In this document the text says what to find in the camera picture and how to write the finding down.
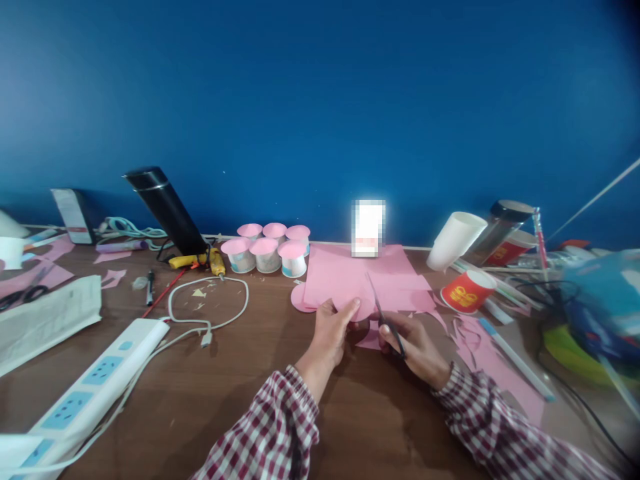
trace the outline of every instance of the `hand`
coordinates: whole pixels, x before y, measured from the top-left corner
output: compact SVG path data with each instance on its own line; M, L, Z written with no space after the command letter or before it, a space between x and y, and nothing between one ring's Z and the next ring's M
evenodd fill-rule
M427 335L424 325L418 319L410 319L394 312L385 312L385 318L400 334L400 341L405 348L407 366L432 388L442 390L451 376L451 366L438 352ZM390 346L400 351L398 342L388 326L380 326L378 338L382 352L388 353Z
M316 403L320 402L331 372L342 360L347 325L359 308L360 299L355 298L338 312L329 299L315 313L313 339L305 354L295 364L295 369L307 384Z

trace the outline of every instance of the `plaid shirt sleeve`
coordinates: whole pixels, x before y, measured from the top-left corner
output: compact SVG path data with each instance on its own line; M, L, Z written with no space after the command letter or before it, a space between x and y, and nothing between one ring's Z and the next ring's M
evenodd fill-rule
M480 371L451 378L433 395L447 410L447 426L494 479L616 479L584 452L530 425L510 408L494 380Z
M317 416L318 406L297 370L273 372L191 480L306 478L311 446L319 440Z

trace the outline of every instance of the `black thermos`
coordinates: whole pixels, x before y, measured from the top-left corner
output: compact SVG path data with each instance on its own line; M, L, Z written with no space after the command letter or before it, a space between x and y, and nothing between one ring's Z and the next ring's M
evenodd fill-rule
M138 192L180 253L198 255L207 251L207 244L160 167L132 170L123 177L132 184L133 191Z

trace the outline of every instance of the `scissors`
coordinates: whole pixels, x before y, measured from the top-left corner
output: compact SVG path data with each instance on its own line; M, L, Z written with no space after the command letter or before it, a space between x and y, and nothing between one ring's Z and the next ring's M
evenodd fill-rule
M391 322L388 322L387 319L385 318L385 314L382 313L382 308L380 308L380 301L378 300L378 295L375 292L375 287L373 286L373 282L368 272L367 272L367 278L369 279L369 283L371 284L371 290L373 290L373 299L375 300L375 306L376 308L378 308L378 313L380 314L380 325L386 325L389 327L389 330L391 330L391 333L395 337L395 340L396 342L398 342L398 346L400 347L400 352L396 351L396 349L394 348L391 348L391 350L395 355L398 355L400 358L402 358L402 360L405 360L407 358L407 355L405 354L405 348L402 346L402 342L400 341L400 334L398 334L398 330L395 328L395 325L392 324Z
M46 277L51 270L53 270L53 266L43 268L38 272L27 288L10 293L6 297L0 299L0 311L8 309L20 299L22 299L22 302L24 303L29 303L42 297L42 295L49 291L49 288L44 285L38 285L38 283L40 283L40 280Z

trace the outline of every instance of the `power strip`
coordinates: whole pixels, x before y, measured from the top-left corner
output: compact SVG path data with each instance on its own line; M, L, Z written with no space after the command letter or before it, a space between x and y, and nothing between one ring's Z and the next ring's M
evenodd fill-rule
M22 467L45 467L74 456L168 330L160 320L134 320L29 431L44 440ZM11 480L54 480L62 470Z

